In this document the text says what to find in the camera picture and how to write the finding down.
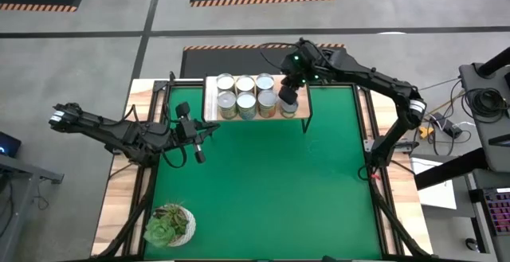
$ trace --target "concrete floor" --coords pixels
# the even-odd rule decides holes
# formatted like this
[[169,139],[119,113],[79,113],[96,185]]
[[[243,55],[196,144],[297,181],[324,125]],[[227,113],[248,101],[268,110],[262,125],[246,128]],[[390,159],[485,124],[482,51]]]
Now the concrete floor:
[[[0,11],[0,33],[142,31],[151,0],[83,0],[74,14]],[[188,0],[159,0],[153,30],[466,27],[510,25],[510,0],[335,0],[255,6],[190,8]],[[153,37],[140,77],[179,73],[187,45],[296,41],[299,36]],[[344,43],[368,66],[422,88],[458,76],[457,68],[486,61],[508,47],[510,33],[305,36]],[[51,131],[57,103],[77,102],[88,111],[120,118],[140,38],[0,39],[0,130],[23,141],[19,158],[65,173],[60,186],[41,186],[50,207],[33,207],[16,261],[88,257],[112,156],[83,135]],[[429,109],[447,101],[453,84],[422,93]],[[460,108],[454,122],[470,121]],[[464,154],[480,146],[455,146]],[[447,146],[440,146],[445,152]],[[432,154],[423,143],[417,153]],[[465,220],[426,212],[434,252],[445,258],[493,260],[459,246],[470,233],[453,231]]]

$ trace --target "tin can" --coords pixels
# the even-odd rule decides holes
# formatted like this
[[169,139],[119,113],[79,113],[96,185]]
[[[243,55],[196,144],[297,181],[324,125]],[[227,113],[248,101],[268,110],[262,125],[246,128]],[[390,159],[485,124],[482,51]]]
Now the tin can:
[[237,115],[236,100],[236,94],[231,91],[218,94],[218,106],[223,119],[232,119]]
[[255,80],[255,85],[257,86],[257,94],[262,91],[273,90],[274,88],[273,76],[269,75],[268,73],[262,73],[259,76],[257,76],[257,79]]
[[241,92],[237,96],[237,109],[242,119],[253,119],[257,114],[257,99],[251,92]]
[[291,119],[296,115],[297,107],[299,104],[294,102],[294,104],[287,104],[283,100],[280,100],[280,113],[287,119]]
[[263,118],[271,118],[277,113],[277,94],[271,90],[258,94],[258,111]]
[[239,76],[236,81],[236,88],[238,95],[242,92],[251,92],[255,94],[255,81],[248,75]]
[[233,76],[228,73],[223,73],[216,77],[216,86],[218,87],[218,92],[235,92],[235,80]]

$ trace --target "green table surface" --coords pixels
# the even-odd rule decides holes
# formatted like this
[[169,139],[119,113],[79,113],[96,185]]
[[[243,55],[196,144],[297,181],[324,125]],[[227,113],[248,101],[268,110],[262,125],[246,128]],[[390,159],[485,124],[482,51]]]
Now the green table surface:
[[[301,121],[224,122],[203,143],[206,162],[159,164],[153,208],[182,203],[196,219],[193,238],[176,248],[147,243],[145,259],[379,259],[351,88],[311,88],[313,117]],[[187,101],[201,117],[202,89],[175,88],[171,111]],[[168,152],[174,163],[180,151]]]

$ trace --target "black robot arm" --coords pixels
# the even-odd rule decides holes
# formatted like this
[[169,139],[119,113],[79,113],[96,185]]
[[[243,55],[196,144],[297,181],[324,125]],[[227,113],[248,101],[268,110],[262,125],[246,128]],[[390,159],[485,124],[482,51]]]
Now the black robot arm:
[[[167,160],[165,151],[175,148],[180,148],[185,158],[184,146],[188,144],[194,145],[197,161],[204,162],[206,158],[200,145],[219,127],[216,123],[191,119],[188,103],[177,106],[178,122],[175,128],[161,123],[138,121],[134,107],[118,122],[83,111],[76,103],[57,104],[53,108],[56,111],[49,120],[53,130],[87,135],[104,143],[107,151],[122,151],[131,162],[141,166],[158,163],[161,154]],[[126,120],[132,112],[135,113],[135,122]]]
[[426,109],[416,87],[358,64],[345,48],[320,50],[301,38],[296,43],[296,51],[283,60],[281,71],[286,77],[281,82],[279,96],[289,104],[296,101],[298,88],[318,80],[355,83],[395,102],[398,119],[386,135],[375,139],[367,162],[370,166],[388,164],[394,145],[406,131],[420,125]]

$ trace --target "plant pot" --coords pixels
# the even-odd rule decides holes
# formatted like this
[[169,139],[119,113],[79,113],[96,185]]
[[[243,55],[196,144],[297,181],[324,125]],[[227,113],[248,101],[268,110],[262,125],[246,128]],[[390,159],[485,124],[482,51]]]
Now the plant pot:
[[193,214],[188,209],[185,209],[184,207],[182,207],[180,205],[177,205],[177,206],[182,211],[182,213],[184,213],[184,216],[188,220],[188,224],[186,225],[186,233],[184,235],[181,235],[180,237],[177,237],[174,240],[172,240],[168,244],[169,247],[177,247],[177,246],[186,244],[191,239],[191,237],[193,237],[194,230],[197,227],[197,223],[194,219]]

